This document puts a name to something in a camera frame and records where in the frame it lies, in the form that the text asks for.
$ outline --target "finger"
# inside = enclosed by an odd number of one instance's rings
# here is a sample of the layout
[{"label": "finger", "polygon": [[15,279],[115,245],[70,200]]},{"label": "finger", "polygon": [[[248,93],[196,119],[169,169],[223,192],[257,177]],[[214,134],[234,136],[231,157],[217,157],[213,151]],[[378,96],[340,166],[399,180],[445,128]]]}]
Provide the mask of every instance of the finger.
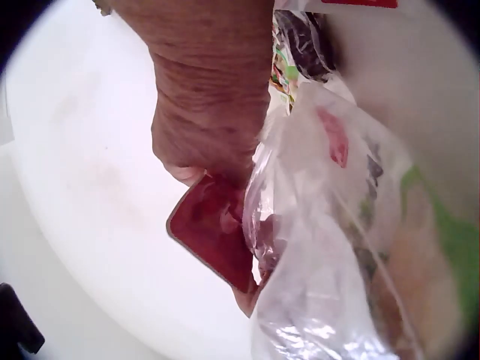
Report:
[{"label": "finger", "polygon": [[164,164],[164,167],[175,179],[187,186],[195,184],[205,173],[205,170],[200,168],[179,168],[169,164]]}]

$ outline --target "red card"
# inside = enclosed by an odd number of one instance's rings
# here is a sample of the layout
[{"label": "red card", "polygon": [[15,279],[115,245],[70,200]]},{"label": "red card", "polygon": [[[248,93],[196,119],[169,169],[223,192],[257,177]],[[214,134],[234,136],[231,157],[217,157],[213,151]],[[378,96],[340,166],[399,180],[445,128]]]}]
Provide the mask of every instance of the red card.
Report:
[{"label": "red card", "polygon": [[224,179],[205,175],[177,204],[167,229],[230,286],[247,293],[253,255],[241,227],[241,194]]}]

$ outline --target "white floor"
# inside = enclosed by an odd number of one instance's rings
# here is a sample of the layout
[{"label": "white floor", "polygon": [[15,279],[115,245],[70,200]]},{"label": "white floor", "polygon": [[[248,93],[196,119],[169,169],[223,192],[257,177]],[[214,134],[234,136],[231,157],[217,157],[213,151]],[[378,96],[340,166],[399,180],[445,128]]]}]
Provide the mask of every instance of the white floor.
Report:
[{"label": "white floor", "polygon": [[0,146],[0,283],[13,286],[46,342],[34,359],[165,360],[108,317],[50,248]]}]

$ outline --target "plastic wrap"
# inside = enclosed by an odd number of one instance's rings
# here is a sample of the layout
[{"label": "plastic wrap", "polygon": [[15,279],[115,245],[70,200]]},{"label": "plastic wrap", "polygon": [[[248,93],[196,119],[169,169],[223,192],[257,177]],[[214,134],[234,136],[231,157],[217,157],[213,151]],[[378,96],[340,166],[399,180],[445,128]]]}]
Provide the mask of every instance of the plastic wrap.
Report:
[{"label": "plastic wrap", "polygon": [[289,114],[300,83],[326,82],[335,70],[333,46],[324,16],[311,12],[275,10],[272,36],[270,84],[282,94]]},{"label": "plastic wrap", "polygon": [[451,350],[478,302],[478,229],[449,216],[396,137],[320,84],[302,84],[265,133],[242,220],[273,272],[253,315],[254,359]]}]

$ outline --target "snack package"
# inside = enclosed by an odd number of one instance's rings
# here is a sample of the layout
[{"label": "snack package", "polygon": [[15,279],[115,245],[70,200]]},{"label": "snack package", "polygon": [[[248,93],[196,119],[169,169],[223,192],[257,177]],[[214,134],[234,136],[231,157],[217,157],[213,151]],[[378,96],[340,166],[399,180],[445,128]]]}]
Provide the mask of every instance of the snack package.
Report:
[{"label": "snack package", "polygon": [[204,175],[170,215],[169,235],[230,286],[249,290],[253,256],[241,227],[243,191]]},{"label": "snack package", "polygon": [[333,46],[324,16],[311,12],[275,10],[270,84],[281,94],[289,114],[299,84],[326,82],[335,70]]},{"label": "snack package", "polygon": [[243,209],[273,271],[254,359],[446,358],[478,308],[478,228],[448,213],[391,132],[321,84],[279,114]]}]

